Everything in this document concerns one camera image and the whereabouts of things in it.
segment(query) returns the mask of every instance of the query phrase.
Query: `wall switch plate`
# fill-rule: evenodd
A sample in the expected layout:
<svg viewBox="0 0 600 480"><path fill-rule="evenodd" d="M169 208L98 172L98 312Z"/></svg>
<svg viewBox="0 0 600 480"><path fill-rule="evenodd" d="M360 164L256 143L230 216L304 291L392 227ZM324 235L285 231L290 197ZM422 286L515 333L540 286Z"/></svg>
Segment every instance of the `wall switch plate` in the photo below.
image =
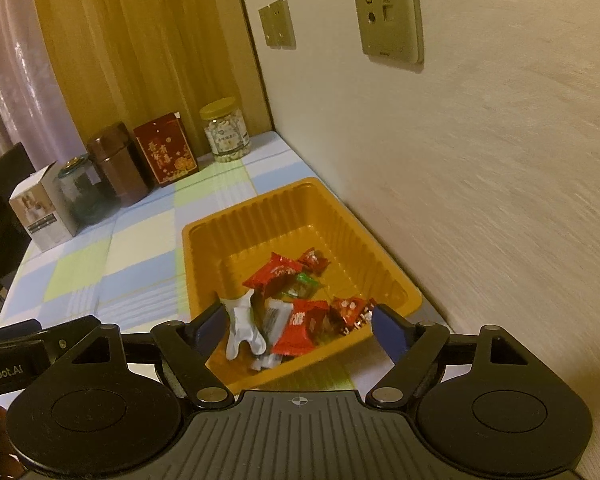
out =
<svg viewBox="0 0 600 480"><path fill-rule="evenodd" d="M287 48L295 48L296 35L294 34L294 26L291 23L288 2L286 0L278 0L273 2L269 7L273 12L273 23L278 34L278 44Z"/></svg>
<svg viewBox="0 0 600 480"><path fill-rule="evenodd" d="M424 61L420 0L356 0L356 9L365 54Z"/></svg>
<svg viewBox="0 0 600 480"><path fill-rule="evenodd" d="M267 42L267 45L270 47L280 46L276 26L273 21L273 10L271 10L270 6L266 6L261 8L258 13L260 15L260 21L262 22L262 31L264 32L264 39Z"/></svg>

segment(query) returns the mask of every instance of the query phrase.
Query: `red candy wrapper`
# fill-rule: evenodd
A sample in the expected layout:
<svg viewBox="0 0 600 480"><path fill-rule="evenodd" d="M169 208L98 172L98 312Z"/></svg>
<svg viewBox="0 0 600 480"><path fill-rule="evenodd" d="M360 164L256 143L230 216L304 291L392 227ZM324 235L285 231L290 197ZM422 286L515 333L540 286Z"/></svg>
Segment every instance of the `red candy wrapper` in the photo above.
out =
<svg viewBox="0 0 600 480"><path fill-rule="evenodd" d="M304 254L298 258L298 261L318 276L320 276L327 265L329 265L327 258L318 256L314 247L307 249Z"/></svg>
<svg viewBox="0 0 600 480"><path fill-rule="evenodd" d="M294 310L272 354L301 356L315 348L312 341L320 332L322 320L329 310L326 301L294 300Z"/></svg>
<svg viewBox="0 0 600 480"><path fill-rule="evenodd" d="M302 272L302 264L271 253L271 259L242 284L260 292L263 298L268 298L282 290L298 272Z"/></svg>
<svg viewBox="0 0 600 480"><path fill-rule="evenodd" d="M329 318L334 328L343 335L352 330L362 328L371 319L371 311L376 306L374 300L334 298L329 310Z"/></svg>

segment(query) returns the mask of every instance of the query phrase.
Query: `table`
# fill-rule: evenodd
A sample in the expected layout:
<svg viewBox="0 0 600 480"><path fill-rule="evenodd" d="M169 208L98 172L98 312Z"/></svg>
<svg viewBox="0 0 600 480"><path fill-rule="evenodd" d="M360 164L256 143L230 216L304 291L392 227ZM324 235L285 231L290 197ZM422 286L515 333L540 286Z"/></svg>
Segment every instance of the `table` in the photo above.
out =
<svg viewBox="0 0 600 480"><path fill-rule="evenodd" d="M93 314L123 332L148 332L166 320L190 321L182 236L186 224L308 176L309 166L275 132L253 137L253 151L154 190L139 203L84 229L45 253L31 244L11 285L0 326L36 318L43 327ZM429 302L409 317L443 322ZM267 387L285 390L352 389L364 397L392 366L369 339L348 352ZM150 365L130 365L155 378ZM0 396L7 406L16 394Z"/></svg>

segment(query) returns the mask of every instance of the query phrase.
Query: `white wall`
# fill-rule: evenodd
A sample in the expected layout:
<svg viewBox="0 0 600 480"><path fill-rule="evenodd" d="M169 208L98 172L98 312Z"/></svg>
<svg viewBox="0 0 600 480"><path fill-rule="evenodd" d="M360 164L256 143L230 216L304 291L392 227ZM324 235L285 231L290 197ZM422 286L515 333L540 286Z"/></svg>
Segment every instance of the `white wall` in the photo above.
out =
<svg viewBox="0 0 600 480"><path fill-rule="evenodd" d="M288 0L277 129L453 327L505 326L581 394L600 479L600 0L421 0L421 73L362 54L354 0Z"/></svg>

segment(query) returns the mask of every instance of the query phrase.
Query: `gray ribbed plate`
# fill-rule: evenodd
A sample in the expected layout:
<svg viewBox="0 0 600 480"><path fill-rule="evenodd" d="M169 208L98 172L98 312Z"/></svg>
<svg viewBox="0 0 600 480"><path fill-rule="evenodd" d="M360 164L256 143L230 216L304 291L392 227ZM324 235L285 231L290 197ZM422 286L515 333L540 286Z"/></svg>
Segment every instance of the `gray ribbed plate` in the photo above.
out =
<svg viewBox="0 0 600 480"><path fill-rule="evenodd" d="M27 474L26 480L42 480ZM195 416L183 437L121 480L474 480L433 456L405 418L366 408L355 392L245 392ZM574 480L563 474L555 480Z"/></svg>

